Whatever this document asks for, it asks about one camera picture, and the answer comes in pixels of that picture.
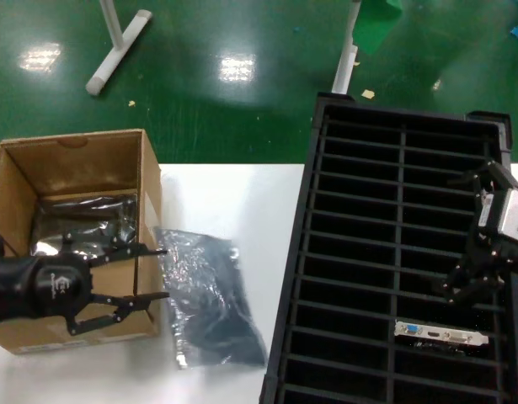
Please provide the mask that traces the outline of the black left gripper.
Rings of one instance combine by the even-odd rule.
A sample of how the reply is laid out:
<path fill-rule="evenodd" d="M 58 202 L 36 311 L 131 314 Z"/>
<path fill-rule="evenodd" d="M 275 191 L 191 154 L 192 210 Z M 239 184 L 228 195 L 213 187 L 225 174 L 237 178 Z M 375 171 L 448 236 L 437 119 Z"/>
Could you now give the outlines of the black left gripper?
<path fill-rule="evenodd" d="M 74 252 L 72 245 L 78 242 L 100 244 L 103 253 L 89 258 Z M 155 300 L 168 298 L 169 293 L 123 297 L 92 294 L 91 268 L 167 252 L 118 237 L 66 233 L 58 255 L 0 257 L 0 322 L 62 316 L 72 336 L 121 323 L 132 312 L 147 311 Z M 76 315 L 92 304 L 113 306 L 115 310 L 78 322 Z"/>

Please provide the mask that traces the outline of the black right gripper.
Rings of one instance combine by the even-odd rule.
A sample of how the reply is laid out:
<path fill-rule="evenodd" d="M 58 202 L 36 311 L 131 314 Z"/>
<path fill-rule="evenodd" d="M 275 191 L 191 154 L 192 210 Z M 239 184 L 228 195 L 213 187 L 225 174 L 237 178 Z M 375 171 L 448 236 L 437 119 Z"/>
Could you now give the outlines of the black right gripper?
<path fill-rule="evenodd" d="M 494 160 L 449 179 L 447 184 L 469 184 L 479 198 L 509 189 L 518 191 L 518 181 L 510 170 Z M 504 272 L 518 274 L 518 241 L 500 235 L 485 236 L 471 226 L 466 254 L 441 282 L 441 293 L 450 304 L 474 305 L 504 288 Z"/>

